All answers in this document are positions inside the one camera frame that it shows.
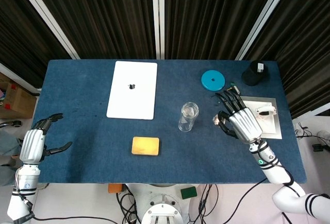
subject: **blue table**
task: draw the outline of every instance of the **blue table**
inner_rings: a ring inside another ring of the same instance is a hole
[[[223,106],[202,87],[207,70],[219,70],[225,87],[235,82],[244,96],[276,98],[282,140],[268,140],[298,183],[306,181],[278,67],[250,87],[241,74],[248,61],[147,60],[158,63],[153,120],[106,117],[116,60],[54,60],[48,65],[35,119],[62,112],[46,137],[48,148],[72,141],[66,151],[45,158],[40,182],[58,183],[255,183],[264,178],[249,146],[225,135],[212,118]],[[191,132],[177,122],[185,102],[200,108]],[[134,136],[160,138],[159,156],[131,154]]]

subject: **laptop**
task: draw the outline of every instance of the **laptop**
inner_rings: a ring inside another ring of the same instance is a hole
[[[117,61],[107,117],[152,120],[156,81],[157,63]]]

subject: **blue disc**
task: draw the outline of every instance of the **blue disc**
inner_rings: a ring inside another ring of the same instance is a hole
[[[219,71],[206,71],[202,75],[202,85],[207,90],[216,92],[225,86],[225,78]]]

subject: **yellow sponge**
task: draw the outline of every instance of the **yellow sponge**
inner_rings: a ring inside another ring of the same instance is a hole
[[[132,154],[145,156],[157,156],[159,152],[159,138],[157,137],[133,137]]]

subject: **green object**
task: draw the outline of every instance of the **green object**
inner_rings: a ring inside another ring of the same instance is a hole
[[[181,196],[182,199],[196,197],[197,196],[196,187],[193,186],[193,187],[181,189]]]

